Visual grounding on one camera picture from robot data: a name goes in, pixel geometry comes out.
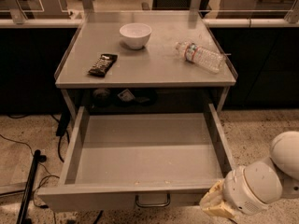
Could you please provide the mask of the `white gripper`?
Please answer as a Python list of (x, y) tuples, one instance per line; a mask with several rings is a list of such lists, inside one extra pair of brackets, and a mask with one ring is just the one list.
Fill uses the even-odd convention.
[[(206, 214), (211, 217), (234, 218), (234, 209), (246, 215), (255, 215), (268, 208), (250, 190), (244, 170), (244, 166), (237, 167), (224, 180), (217, 181), (210, 188), (199, 203)], [(234, 209), (222, 203), (223, 199)]]

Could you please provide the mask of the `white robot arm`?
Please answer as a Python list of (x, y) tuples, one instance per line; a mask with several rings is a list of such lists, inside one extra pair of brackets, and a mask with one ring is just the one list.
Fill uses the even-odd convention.
[(276, 136), (269, 156), (238, 166), (216, 182), (199, 205), (212, 217), (255, 215), (280, 199), (299, 198), (299, 132)]

